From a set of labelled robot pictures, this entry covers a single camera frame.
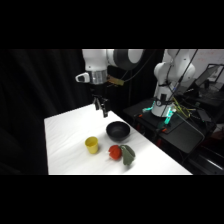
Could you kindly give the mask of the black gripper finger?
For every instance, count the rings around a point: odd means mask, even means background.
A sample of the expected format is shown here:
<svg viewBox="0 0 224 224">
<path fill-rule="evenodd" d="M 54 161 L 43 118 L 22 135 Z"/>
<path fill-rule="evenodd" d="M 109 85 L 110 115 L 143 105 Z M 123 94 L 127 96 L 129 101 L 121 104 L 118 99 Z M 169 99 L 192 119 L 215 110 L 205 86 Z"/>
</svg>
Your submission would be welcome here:
<svg viewBox="0 0 224 224">
<path fill-rule="evenodd" d="M 97 97 L 94 97 L 94 101 L 93 101 L 96 110 L 100 110 L 101 109 L 101 105 L 100 105 L 100 101 Z"/>
<path fill-rule="evenodd" d="M 108 117 L 108 112 L 110 111 L 110 102 L 108 99 L 102 99 L 102 111 L 104 118 Z"/>
</svg>

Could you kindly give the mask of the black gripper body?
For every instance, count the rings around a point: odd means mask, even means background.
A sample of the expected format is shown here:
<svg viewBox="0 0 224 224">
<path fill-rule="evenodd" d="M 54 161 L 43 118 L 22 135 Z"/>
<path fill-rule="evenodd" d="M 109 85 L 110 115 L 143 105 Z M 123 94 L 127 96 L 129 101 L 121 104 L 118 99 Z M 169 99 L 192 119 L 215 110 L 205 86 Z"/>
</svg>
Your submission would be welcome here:
<svg viewBox="0 0 224 224">
<path fill-rule="evenodd" d="M 90 85 L 91 93 L 94 98 L 107 98 L 107 85 L 100 84 L 100 85 Z"/>
</svg>

